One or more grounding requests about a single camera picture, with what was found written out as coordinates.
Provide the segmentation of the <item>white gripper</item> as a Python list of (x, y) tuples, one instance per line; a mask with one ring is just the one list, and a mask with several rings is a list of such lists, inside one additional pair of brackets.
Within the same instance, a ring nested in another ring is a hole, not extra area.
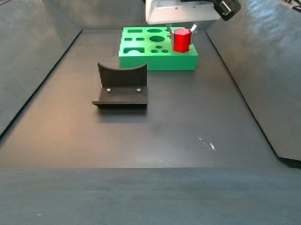
[[(205, 0), (146, 0), (146, 22), (150, 25), (166, 24), (170, 44), (174, 46), (173, 23), (200, 22), (220, 19), (214, 4)], [(190, 28), (192, 34), (197, 32), (197, 24)]]

